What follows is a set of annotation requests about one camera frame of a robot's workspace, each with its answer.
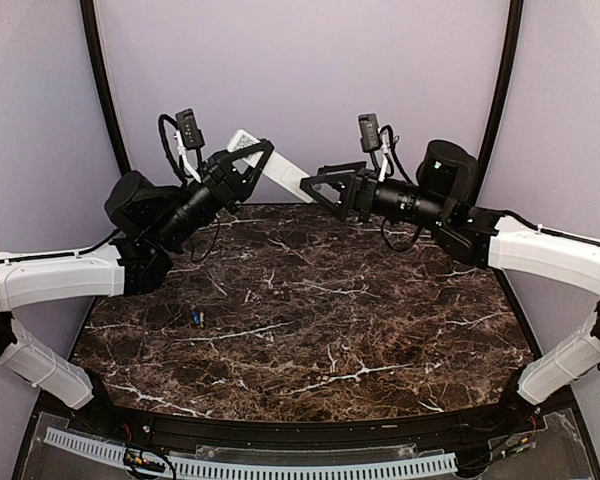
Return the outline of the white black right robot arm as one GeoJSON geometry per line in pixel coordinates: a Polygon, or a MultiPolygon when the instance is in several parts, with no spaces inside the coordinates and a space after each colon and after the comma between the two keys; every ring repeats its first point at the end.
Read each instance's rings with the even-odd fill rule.
{"type": "Polygon", "coordinates": [[[363,163],[325,166],[301,180],[302,190],[339,220],[380,215],[429,231],[457,262],[512,270],[569,284],[598,297],[581,327],[549,353],[514,374],[503,402],[490,413],[501,434],[514,432],[554,392],[600,363],[600,239],[534,225],[508,210],[469,203],[478,162],[445,140],[428,143],[415,183],[380,180],[363,163]]]}

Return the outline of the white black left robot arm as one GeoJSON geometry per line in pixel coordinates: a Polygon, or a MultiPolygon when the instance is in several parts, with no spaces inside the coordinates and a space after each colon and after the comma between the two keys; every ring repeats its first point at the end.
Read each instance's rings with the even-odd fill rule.
{"type": "Polygon", "coordinates": [[[56,252],[0,253],[0,365],[81,411],[100,436],[121,427],[97,375],[71,364],[15,319],[14,309],[77,297],[134,296],[159,288],[171,254],[221,210],[234,213],[253,193],[274,152],[261,139],[214,153],[200,177],[183,186],[155,186],[138,171],[125,174],[105,203],[115,230],[94,246],[56,252]]]}

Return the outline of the white remote control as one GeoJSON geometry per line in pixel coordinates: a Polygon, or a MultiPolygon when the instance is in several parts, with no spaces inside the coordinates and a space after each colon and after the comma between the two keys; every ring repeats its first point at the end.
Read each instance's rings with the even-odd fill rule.
{"type": "MultiPolygon", "coordinates": [[[[244,129],[238,129],[226,144],[226,150],[234,152],[257,144],[259,139],[244,129]]],[[[262,174],[294,195],[301,202],[310,204],[314,199],[301,189],[301,181],[309,174],[282,156],[276,150],[269,156],[262,174]]]]}

